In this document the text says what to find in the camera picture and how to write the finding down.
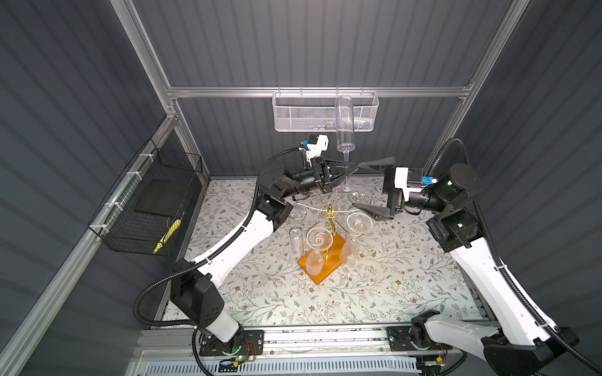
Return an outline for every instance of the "floral pattern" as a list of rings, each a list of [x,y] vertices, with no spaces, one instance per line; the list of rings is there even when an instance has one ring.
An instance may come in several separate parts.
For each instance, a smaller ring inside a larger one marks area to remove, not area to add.
[[[382,177],[356,177],[375,205],[385,205]],[[188,250],[191,260],[212,247],[246,215],[255,187],[252,179],[212,180]],[[338,197],[324,197],[332,202]],[[319,208],[314,192],[300,201]],[[341,210],[352,210],[342,197]],[[297,226],[307,230],[323,215],[306,209]],[[340,223],[349,213],[339,213]],[[261,241],[232,270],[220,292],[228,312],[243,325],[303,325],[369,322],[407,322],[420,312],[436,309],[456,319],[480,319],[462,274],[453,259],[434,241],[426,226],[430,213],[398,214],[395,220],[375,222],[360,237],[360,255],[352,267],[340,266],[317,286],[291,254],[286,223]],[[183,318],[169,303],[163,320]]]

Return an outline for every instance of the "yellow connector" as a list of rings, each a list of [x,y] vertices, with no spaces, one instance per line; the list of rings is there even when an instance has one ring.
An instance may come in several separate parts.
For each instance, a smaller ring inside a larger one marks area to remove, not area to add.
[[[157,243],[157,246],[155,247],[155,250],[152,252],[153,254],[157,253],[157,251],[163,247],[163,244],[165,244],[165,242],[169,239],[169,237],[174,233],[175,230],[177,230],[180,227],[180,224],[182,223],[181,220],[176,220],[173,225],[169,228],[169,230],[165,233],[165,235],[163,235],[163,237],[161,238],[161,240],[159,240],[159,243]]]

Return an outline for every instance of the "dark gray wall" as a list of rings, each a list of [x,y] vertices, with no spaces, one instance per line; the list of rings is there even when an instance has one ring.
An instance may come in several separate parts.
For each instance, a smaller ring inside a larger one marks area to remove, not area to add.
[[[598,364],[601,62],[599,1],[532,1],[457,134],[500,255]],[[567,355],[544,371],[593,374]]]
[[[510,2],[134,3],[172,86],[345,87],[467,84]],[[269,99],[180,103],[212,176],[256,175],[261,161],[307,138],[274,131]],[[381,98],[352,161],[395,155],[422,167],[455,103]],[[326,156],[342,159],[330,149]]]
[[[355,135],[354,161],[396,156],[397,162],[422,167],[443,131],[455,98],[384,98],[372,132]],[[212,176],[257,175],[272,155],[296,147],[308,134],[276,132],[271,99],[179,99],[192,125]],[[327,158],[343,159],[337,152],[336,133],[328,133]],[[285,156],[287,168],[300,168],[300,156]]]
[[[0,96],[3,348],[164,112],[108,1],[0,2]],[[167,262],[100,249],[23,374],[117,374]]]

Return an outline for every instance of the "black pad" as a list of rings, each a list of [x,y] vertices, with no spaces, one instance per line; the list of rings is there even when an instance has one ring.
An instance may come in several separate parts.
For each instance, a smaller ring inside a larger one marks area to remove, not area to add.
[[[144,190],[134,211],[175,218],[187,189],[184,184],[154,179]]]

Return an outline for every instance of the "orange wooden base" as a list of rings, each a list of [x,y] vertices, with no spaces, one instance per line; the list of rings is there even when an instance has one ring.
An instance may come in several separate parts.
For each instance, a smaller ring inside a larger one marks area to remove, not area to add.
[[[326,277],[328,277],[333,271],[335,271],[336,268],[338,268],[341,265],[341,260],[339,260],[339,256],[341,255],[341,249],[345,244],[345,239],[343,239],[341,235],[335,234],[332,240],[332,246],[328,249],[327,259],[326,252],[322,252],[322,256],[324,256],[324,267],[322,268],[322,271],[316,276],[312,276],[310,273],[307,273],[306,269],[307,256],[314,250],[307,252],[299,260],[297,260],[297,263],[299,263],[299,265],[307,273],[309,278],[311,278],[311,280],[314,281],[316,285],[319,285],[324,279],[326,279]]]

